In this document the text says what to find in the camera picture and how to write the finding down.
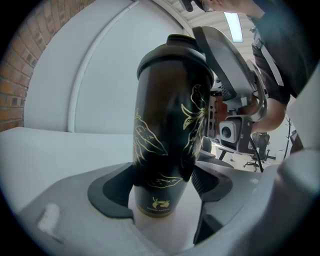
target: ceiling light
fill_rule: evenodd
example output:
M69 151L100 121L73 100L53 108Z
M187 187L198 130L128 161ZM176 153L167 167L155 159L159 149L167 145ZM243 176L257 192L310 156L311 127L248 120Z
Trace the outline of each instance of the ceiling light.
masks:
M229 13L225 12L224 16L226 18L226 21L228 22L232 41L234 43L242 43L244 41L244 38L242 36L242 30L240 25L239 16L237 13Z

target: ceiling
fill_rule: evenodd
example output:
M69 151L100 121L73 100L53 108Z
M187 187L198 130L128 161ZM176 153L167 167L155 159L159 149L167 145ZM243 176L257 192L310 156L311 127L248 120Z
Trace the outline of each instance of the ceiling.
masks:
M166 6L162 6L162 7L165 7L165 9L167 9L166 7L168 6L169 8L174 9L177 12L177 15L180 15L181 18L183 19L183 23L184 24L186 23L186 25L189 25L189 27L191 28L198 27L198 26L213 27L222 31L232 41L229 25L227 23L227 20L223 12L221 11L204 12L195 4L194 1L192 1L193 12L188 12L183 9L179 0L161 0L161 1L165 2L166 4ZM239 16L239 20L242 28L243 42L234 43L234 45L245 60L251 60L253 63L255 63L255 59L252 52L252 46L251 46L253 42L253 33L250 31L250 28L253 26L253 23L247 18L245 14L241 13L238 16Z

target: black tumbler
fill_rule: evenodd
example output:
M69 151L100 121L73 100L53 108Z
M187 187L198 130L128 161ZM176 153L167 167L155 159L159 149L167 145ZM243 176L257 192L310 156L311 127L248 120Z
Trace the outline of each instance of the black tumbler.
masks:
M170 35L141 61L133 131L137 207L174 211L193 172L206 128L213 73L195 39Z

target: camera lens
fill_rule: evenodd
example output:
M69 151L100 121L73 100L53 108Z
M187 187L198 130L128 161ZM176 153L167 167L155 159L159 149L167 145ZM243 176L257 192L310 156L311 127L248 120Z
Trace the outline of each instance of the camera lens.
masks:
M231 137L231 131L228 127L223 127L222 136L229 139Z

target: red brick column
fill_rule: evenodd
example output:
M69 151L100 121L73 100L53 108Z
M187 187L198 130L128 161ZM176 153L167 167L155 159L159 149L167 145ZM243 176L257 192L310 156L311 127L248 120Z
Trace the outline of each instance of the red brick column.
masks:
M0 62L0 132L24 125L24 106L37 61L50 40L95 0L46 0L24 20Z

